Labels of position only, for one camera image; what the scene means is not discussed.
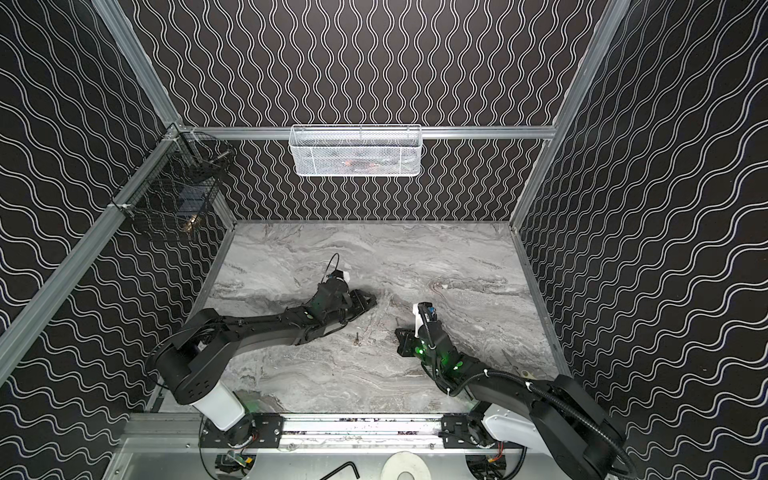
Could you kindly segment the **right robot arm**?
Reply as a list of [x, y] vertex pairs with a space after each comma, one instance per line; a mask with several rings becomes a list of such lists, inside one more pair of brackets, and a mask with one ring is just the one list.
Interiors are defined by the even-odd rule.
[[441, 322], [398, 328], [397, 352], [419, 360], [449, 397], [475, 401], [459, 430], [443, 437], [476, 447], [512, 443], [547, 454], [571, 479], [635, 479], [626, 436], [571, 377], [537, 380], [494, 369], [453, 344]]

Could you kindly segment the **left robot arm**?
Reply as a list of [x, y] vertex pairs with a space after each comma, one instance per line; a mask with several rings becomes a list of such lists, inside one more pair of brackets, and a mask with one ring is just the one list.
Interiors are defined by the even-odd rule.
[[331, 276], [318, 284], [310, 300], [278, 314], [235, 317], [206, 308], [155, 347], [147, 367], [159, 373], [178, 404], [192, 406], [221, 432], [238, 430], [246, 407], [222, 382], [232, 359], [257, 349], [313, 342], [345, 328], [376, 304], [374, 294]]

